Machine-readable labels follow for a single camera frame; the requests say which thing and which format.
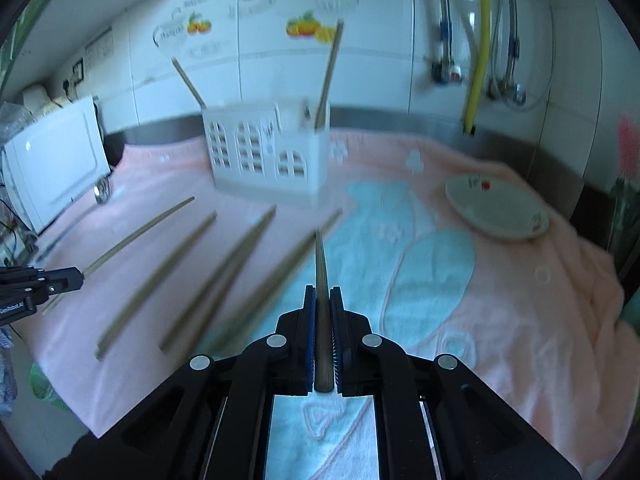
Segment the left water valve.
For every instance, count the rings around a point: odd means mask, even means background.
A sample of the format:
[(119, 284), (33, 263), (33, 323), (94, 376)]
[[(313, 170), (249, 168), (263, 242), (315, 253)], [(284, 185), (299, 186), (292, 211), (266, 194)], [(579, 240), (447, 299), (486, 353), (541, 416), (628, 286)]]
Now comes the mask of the left water valve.
[(438, 41), (440, 58), (432, 64), (432, 78), (436, 84), (460, 84), (462, 73), (460, 66), (452, 55), (452, 23), (450, 0), (438, 0), (440, 19), (438, 25)]

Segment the wooden chopstick crossing pair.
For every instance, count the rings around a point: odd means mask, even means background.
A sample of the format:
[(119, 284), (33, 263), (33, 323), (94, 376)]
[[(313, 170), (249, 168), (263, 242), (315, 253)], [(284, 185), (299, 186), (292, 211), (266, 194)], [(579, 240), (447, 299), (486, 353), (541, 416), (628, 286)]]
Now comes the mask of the wooden chopstick crossing pair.
[(316, 235), (329, 232), (342, 214), (343, 208), (338, 207), (321, 226), (313, 228), (293, 246), (284, 259), (259, 283), (239, 312), (206, 344), (206, 353), (210, 356), (224, 356), (239, 350), (286, 289), (297, 270), (309, 258)]

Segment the white ceramic bowl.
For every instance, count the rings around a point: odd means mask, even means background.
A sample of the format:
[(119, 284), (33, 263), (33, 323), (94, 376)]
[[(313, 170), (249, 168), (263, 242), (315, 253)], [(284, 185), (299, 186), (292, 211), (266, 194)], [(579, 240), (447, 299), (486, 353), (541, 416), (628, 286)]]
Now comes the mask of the white ceramic bowl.
[(497, 240), (533, 240), (550, 226), (548, 208), (534, 193), (487, 174), (455, 174), (445, 195), (467, 224)]

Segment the white plastic utensil holder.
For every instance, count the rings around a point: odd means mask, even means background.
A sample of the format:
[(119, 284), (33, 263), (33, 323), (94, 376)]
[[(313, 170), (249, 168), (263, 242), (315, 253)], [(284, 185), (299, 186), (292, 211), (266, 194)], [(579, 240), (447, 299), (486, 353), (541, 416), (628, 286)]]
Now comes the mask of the white plastic utensil holder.
[(235, 102), (202, 110), (214, 185), (221, 192), (296, 207), (321, 202), (330, 111), (311, 99)]

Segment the water valve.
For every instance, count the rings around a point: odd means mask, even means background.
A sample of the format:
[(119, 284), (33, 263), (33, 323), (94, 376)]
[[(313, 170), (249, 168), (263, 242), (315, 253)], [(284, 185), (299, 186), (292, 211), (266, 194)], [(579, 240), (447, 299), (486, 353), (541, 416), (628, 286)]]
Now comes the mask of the water valve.
[(488, 96), (529, 112), (549, 94), (555, 41), (549, 0), (492, 0)]
[(452, 23), (450, 0), (438, 0), (440, 19), (438, 25), (438, 41), (440, 58), (432, 64), (432, 78), (436, 84), (460, 84), (462, 73), (460, 66), (452, 55)]

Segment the pink bottle brush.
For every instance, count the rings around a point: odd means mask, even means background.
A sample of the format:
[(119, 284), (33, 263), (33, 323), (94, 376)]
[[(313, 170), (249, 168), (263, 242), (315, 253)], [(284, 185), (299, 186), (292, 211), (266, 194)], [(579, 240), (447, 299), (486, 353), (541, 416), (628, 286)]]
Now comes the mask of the pink bottle brush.
[(639, 127), (627, 116), (617, 126), (618, 166), (620, 175), (628, 180), (639, 174)]

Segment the chopstick in holder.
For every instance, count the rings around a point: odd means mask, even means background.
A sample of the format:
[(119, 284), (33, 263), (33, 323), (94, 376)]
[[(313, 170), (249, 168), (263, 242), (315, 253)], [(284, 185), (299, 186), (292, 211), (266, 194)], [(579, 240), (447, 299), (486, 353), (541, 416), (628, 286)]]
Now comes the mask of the chopstick in holder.
[(336, 24), (335, 36), (332, 41), (332, 47), (330, 51), (328, 65), (326, 66), (326, 72), (324, 73), (320, 99), (319, 99), (318, 108), (316, 111), (316, 117), (314, 118), (314, 128), (316, 130), (320, 130), (326, 124), (326, 107), (328, 106), (331, 82), (333, 78), (338, 51), (340, 50), (343, 32), (344, 32), (344, 21), (338, 20)]
[(195, 88), (193, 82), (191, 81), (189, 76), (186, 74), (186, 71), (182, 68), (182, 66), (179, 63), (179, 61), (176, 58), (171, 58), (170, 60), (171, 60), (172, 66), (174, 66), (174, 69), (176, 70), (176, 72), (178, 73), (178, 75), (180, 76), (180, 78), (182, 79), (184, 84), (186, 85), (186, 88), (188, 88), (188, 90), (190, 91), (190, 93), (194, 97), (195, 101), (198, 102), (198, 106), (200, 107), (200, 109), (201, 110), (206, 110), (206, 103), (205, 103), (204, 99), (198, 93), (198, 89)]

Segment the glass jar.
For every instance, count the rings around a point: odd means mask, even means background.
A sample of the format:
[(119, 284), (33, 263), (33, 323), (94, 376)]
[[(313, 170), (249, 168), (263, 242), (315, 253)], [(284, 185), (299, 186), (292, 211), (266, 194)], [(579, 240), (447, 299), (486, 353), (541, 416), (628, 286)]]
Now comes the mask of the glass jar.
[(639, 181), (618, 177), (611, 195), (615, 204), (608, 252), (618, 276), (626, 278), (639, 263)]

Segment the wooden chopstick gripper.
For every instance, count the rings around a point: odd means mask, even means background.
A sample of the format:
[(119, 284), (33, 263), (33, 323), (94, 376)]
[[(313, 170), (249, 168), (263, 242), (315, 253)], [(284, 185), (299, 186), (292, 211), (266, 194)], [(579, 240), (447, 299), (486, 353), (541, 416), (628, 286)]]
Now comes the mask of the wooden chopstick gripper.
[(316, 336), (314, 336), (314, 390), (329, 393), (334, 388), (331, 311), (329, 305), (328, 274), (322, 234), (314, 233), (314, 262), (316, 263)]

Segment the chopstick in holder left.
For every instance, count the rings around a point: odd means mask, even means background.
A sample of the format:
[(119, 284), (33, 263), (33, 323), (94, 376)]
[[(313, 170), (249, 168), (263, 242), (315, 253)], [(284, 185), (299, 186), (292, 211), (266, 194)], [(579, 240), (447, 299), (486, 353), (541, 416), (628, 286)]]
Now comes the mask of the chopstick in holder left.
[(176, 58), (171, 58), (170, 60), (171, 60), (172, 66), (174, 66), (174, 69), (176, 70), (176, 72), (178, 73), (178, 75), (180, 76), (180, 78), (182, 79), (184, 84), (186, 85), (186, 88), (188, 88), (188, 90), (190, 91), (190, 93), (194, 97), (195, 101), (198, 102), (198, 106), (200, 107), (200, 109), (201, 110), (206, 110), (206, 103), (205, 103), (204, 99), (198, 93), (198, 89), (195, 88), (193, 82), (191, 81), (189, 76), (186, 74), (186, 71), (182, 68), (182, 66), (179, 63), (179, 61)]

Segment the metal ladle spoon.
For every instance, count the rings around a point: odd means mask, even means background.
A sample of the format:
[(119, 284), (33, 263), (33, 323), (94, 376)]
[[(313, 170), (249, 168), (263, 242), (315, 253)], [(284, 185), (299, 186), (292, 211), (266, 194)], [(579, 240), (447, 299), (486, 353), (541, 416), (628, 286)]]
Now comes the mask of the metal ladle spoon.
[(42, 263), (44, 260), (50, 256), (50, 253), (58, 247), (59, 244), (62, 243), (64, 238), (73, 231), (73, 229), (78, 226), (78, 224), (88, 217), (89, 214), (92, 214), (93, 211), (96, 211), (101, 206), (105, 205), (111, 198), (112, 195), (112, 185), (111, 181), (108, 177), (102, 177), (97, 180), (93, 187), (93, 197), (94, 204), (91, 205), (88, 209), (82, 212), (75, 220), (70, 222), (68, 226), (60, 233), (54, 240), (44, 249), (41, 249), (38, 252), (37, 257), (34, 260), (34, 263)]

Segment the white microwave oven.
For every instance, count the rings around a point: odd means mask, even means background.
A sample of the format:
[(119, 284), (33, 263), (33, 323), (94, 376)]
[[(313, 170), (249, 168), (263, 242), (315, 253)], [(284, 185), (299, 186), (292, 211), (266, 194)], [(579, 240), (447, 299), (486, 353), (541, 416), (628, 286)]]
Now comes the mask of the white microwave oven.
[(41, 233), (110, 173), (90, 96), (43, 116), (3, 145), (2, 179), (29, 229)]

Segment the chopstick in holder right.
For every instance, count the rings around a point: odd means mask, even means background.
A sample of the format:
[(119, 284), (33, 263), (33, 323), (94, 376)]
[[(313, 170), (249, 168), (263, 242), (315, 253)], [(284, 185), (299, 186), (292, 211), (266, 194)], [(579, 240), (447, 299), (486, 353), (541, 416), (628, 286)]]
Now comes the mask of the chopstick in holder right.
[(326, 66), (326, 72), (324, 73), (320, 99), (319, 99), (318, 108), (316, 111), (316, 117), (314, 118), (314, 128), (316, 130), (320, 130), (326, 124), (326, 107), (328, 106), (331, 82), (333, 78), (338, 51), (340, 50), (343, 32), (344, 32), (344, 21), (338, 20), (336, 24), (335, 36), (332, 41), (332, 47), (330, 51), (328, 65)]

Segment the right water valve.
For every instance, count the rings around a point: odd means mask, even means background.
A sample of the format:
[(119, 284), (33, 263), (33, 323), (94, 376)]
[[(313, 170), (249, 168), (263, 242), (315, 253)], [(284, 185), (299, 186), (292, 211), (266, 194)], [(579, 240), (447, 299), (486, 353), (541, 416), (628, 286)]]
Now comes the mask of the right water valve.
[(529, 112), (549, 94), (555, 41), (549, 0), (492, 0), (488, 96)]

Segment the pink and blue towel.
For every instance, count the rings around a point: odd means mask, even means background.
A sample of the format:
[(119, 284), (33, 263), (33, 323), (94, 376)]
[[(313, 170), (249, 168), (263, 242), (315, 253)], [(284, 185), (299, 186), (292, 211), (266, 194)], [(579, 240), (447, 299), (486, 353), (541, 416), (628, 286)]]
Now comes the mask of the pink and blue towel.
[[(450, 352), (533, 425), (586, 479), (623, 447), (639, 390), (639, 341), (620, 318), (624, 303), (611, 256), (559, 214), (543, 236), (501, 243), (472, 230), (452, 209), (454, 174), (511, 183), (509, 167), (466, 157), (411, 136), (334, 133), (329, 179), (318, 207), (277, 206), (276, 216), (194, 351), (239, 312), (259, 283), (338, 207), (324, 237), (329, 282), (347, 309), (408, 352)], [(94, 434), (104, 434), (184, 360), (195, 325), (167, 352), (158, 344), (232, 246), (269, 209), (214, 187), (205, 141), (129, 145), (112, 175), (102, 222), (157, 206), (197, 203), (214, 224), (165, 278), (99, 361), (98, 339), (114, 320), (16, 324), (34, 360)], [(314, 281), (309, 257), (242, 343), (271, 333)]]

